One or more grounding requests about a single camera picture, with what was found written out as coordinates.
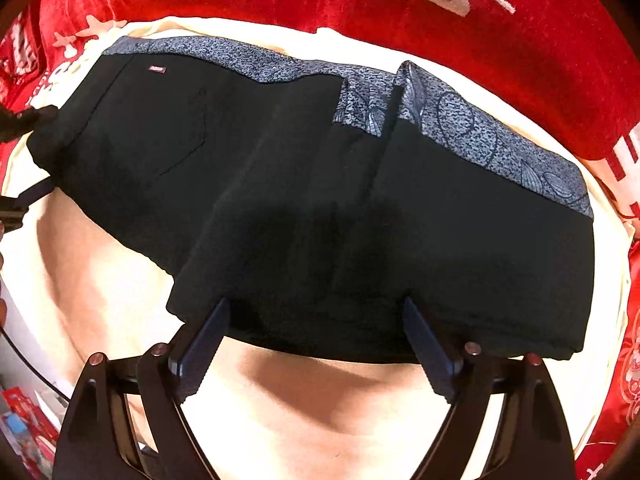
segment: red blanket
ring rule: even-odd
[[[623,215],[640,217],[640,63],[598,0],[34,0],[0,44],[0,99],[24,107],[111,20],[167,15],[330,27],[448,66],[540,124],[586,161]],[[615,442],[640,399],[628,336],[596,440]]]

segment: pocket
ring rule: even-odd
[[[203,144],[207,93],[189,70],[157,73],[148,59],[136,61],[104,95],[84,134],[100,135],[120,171],[151,184]]]

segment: white cloth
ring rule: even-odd
[[[630,288],[627,254],[634,229],[628,222],[619,219],[596,179],[574,156],[531,120],[463,75],[425,59],[345,38],[326,28],[319,29],[316,34],[309,34],[282,27],[217,18],[170,17],[152,23],[129,23],[123,28],[111,29],[98,40],[89,41],[78,60],[57,67],[49,76],[51,85],[37,94],[31,104],[35,107],[49,104],[61,107],[89,72],[100,53],[124,35],[151,39],[186,35],[223,36],[272,48],[299,59],[359,64],[392,73],[396,72],[403,61],[409,59],[447,82],[469,102],[519,134],[576,164],[584,175],[594,212],[596,258],[591,317],[583,352],[576,354],[570,361],[545,362],[554,378],[575,451],[580,452],[593,430],[606,398],[626,328],[626,302]],[[10,159],[2,193],[16,196],[46,175],[46,172],[33,163],[26,149],[26,138],[23,138]],[[15,303],[33,328],[36,338],[46,348],[57,348],[56,345],[68,346],[69,343],[57,342],[64,339],[64,328],[56,318],[56,301],[52,299],[55,297],[55,291],[51,291],[52,283],[47,277],[47,263],[42,261],[40,251],[41,244],[46,243],[46,232],[38,228],[38,219],[41,218],[45,205],[46,199],[34,205],[25,218],[24,227],[2,241],[1,249],[6,262],[2,274]],[[470,233],[473,232],[473,228],[473,220],[470,219]],[[129,263],[118,264],[118,268],[110,267],[108,261],[102,263],[105,279],[108,277],[111,284],[118,283],[119,290],[114,291],[110,284],[105,284],[103,295],[109,296],[112,303],[121,301],[123,306],[118,307],[120,310],[117,312],[119,315],[126,312],[127,316],[132,317],[132,323],[137,321],[135,312],[132,313],[135,311],[133,302],[163,306],[171,287],[170,277],[159,269],[157,274],[137,276],[136,269],[142,264],[140,258],[140,255],[132,254]],[[140,348],[143,351],[163,338],[168,340],[180,325],[177,319],[159,307],[154,311],[157,315],[153,319],[145,322],[139,320],[140,326],[145,327],[144,333],[140,333]],[[114,348],[118,344],[123,345],[118,337],[113,336]],[[70,362],[64,364],[61,358],[60,365],[70,366]],[[213,422],[203,416],[208,410],[207,399],[210,399],[215,389],[212,379],[207,376],[199,393],[184,405],[192,429],[208,456],[215,453],[215,449],[220,452],[220,447],[224,444],[210,435]],[[216,391],[219,396],[222,395],[220,390]],[[232,396],[227,396],[221,401],[226,402],[228,406],[234,402]],[[439,422],[435,421],[444,418],[447,405],[432,392],[425,395],[424,403],[433,410],[431,438],[434,438],[439,426]],[[484,458],[492,444],[499,413],[500,399],[492,399],[476,452],[465,473],[466,478],[479,476]]]

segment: red package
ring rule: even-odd
[[[34,440],[37,441],[37,438],[42,436],[52,444],[57,444],[60,436],[58,430],[50,423],[40,407],[36,406],[20,388],[5,390],[2,396],[9,409],[27,425]]]

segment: cream fabric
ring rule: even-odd
[[[524,137],[576,164],[584,175],[594,211],[596,266],[593,305],[584,351],[576,354],[570,361],[547,360],[546,365],[554,378],[564,407],[576,453],[584,447],[604,403],[626,328],[626,302],[630,288],[627,253],[634,229],[628,222],[620,221],[596,179],[551,135],[469,79],[428,60],[345,38],[325,28],[319,29],[316,34],[308,34],[281,27],[215,18],[168,17],[153,23],[129,23],[123,28],[113,28],[98,40],[89,41],[78,60],[63,63],[56,68],[49,76],[50,86],[39,92],[31,104],[35,107],[49,104],[62,106],[89,72],[100,53],[124,35],[139,38],[223,36],[271,48],[299,59],[359,64],[392,73],[396,72],[403,61],[410,59],[447,82],[469,102],[508,124]],[[26,138],[23,138],[10,159],[2,193],[16,196],[45,176],[47,173],[33,163],[26,149]],[[2,276],[15,303],[32,327],[36,338],[44,348],[49,349],[49,352],[55,353],[53,357],[57,359],[61,370],[67,375],[73,375],[77,373],[75,370],[79,370],[78,367],[81,368],[82,361],[86,358],[82,354],[89,352],[91,345],[88,344],[85,349],[79,351],[66,334],[70,330],[70,318],[68,312],[61,314],[66,304],[81,304],[85,296],[87,301],[90,298],[94,303],[94,298],[100,298],[100,309],[85,313],[84,309],[75,307],[74,316],[77,315],[80,319],[82,316],[91,316],[91,319],[87,318],[86,325],[99,327],[99,332],[97,328],[93,329],[96,332],[92,340],[102,344],[99,348],[93,348],[93,351],[106,351],[111,358],[141,353],[160,340],[168,340],[178,329],[180,322],[164,310],[164,303],[172,286],[171,277],[144,256],[121,246],[117,247],[117,242],[106,233],[99,233],[101,230],[92,225],[79,210],[69,214],[73,218],[58,221],[55,226],[46,221],[48,210],[72,208],[68,202],[69,199],[56,190],[52,196],[34,204],[25,217],[24,227],[6,236],[0,249],[6,262]],[[65,254],[71,254],[68,256],[70,261],[55,261],[50,255],[44,257],[47,251],[50,252],[50,246],[56,243],[55,233],[69,229],[75,230],[74,244],[78,246],[64,247],[60,250],[66,251]],[[469,219],[468,231],[469,235],[473,235],[473,219]],[[92,250],[78,242],[85,239]],[[56,267],[56,272],[51,270],[52,267]],[[72,283],[73,286],[67,286],[63,290],[60,279],[56,276],[63,276],[65,283]],[[89,280],[96,290],[90,294],[82,288],[82,280]],[[122,325],[115,322],[116,319],[126,319],[128,326],[134,327],[135,330],[124,330]],[[247,398],[234,394],[234,391],[237,391],[235,388],[240,388],[239,383],[213,370],[218,364],[221,368],[228,366],[228,370],[242,367],[242,349],[236,342],[225,339],[219,351],[220,355],[224,353],[224,349],[229,350],[225,353],[226,364],[222,362],[223,357],[217,355],[201,390],[184,405],[185,414],[196,437],[213,465],[220,469],[221,475],[225,464],[222,459],[217,460],[215,457],[223,453],[238,453],[235,447],[243,442],[248,445],[246,436],[249,432],[255,439],[259,439],[260,436],[268,437],[264,434],[265,429],[257,428],[246,415],[254,409],[248,404]],[[402,456],[399,465],[394,469],[394,478],[403,478],[405,474],[407,478],[411,476],[428,444],[435,437],[447,411],[443,399],[436,396],[424,382],[420,382],[414,390],[417,394],[408,394],[406,398],[403,397],[402,402],[416,410],[416,425],[422,427],[421,433],[415,433],[411,438],[403,437],[406,428],[394,426],[392,422],[384,426],[387,434],[398,436],[398,447],[392,451]],[[210,405],[211,399],[216,399],[216,405],[224,404],[225,409],[213,410]],[[476,478],[481,472],[484,457],[492,443],[492,432],[499,413],[500,399],[492,399],[485,427],[465,478]],[[224,435],[212,434],[215,433],[212,432],[212,428],[219,428],[221,425],[225,428]],[[413,447],[407,444],[412,438],[419,440],[418,444],[412,445]],[[242,461],[241,465],[236,463],[235,467],[247,468],[247,476],[253,474],[254,477],[256,471],[251,469],[254,466],[249,462],[255,463],[255,467],[259,464],[261,468],[277,469],[278,465],[269,450],[256,445],[252,452],[252,460]],[[284,473],[276,471],[273,478],[282,478]],[[287,471],[286,474],[289,478],[295,476],[291,471]],[[367,470],[362,473],[362,478],[378,478],[378,473],[373,477],[371,475],[372,471]]]

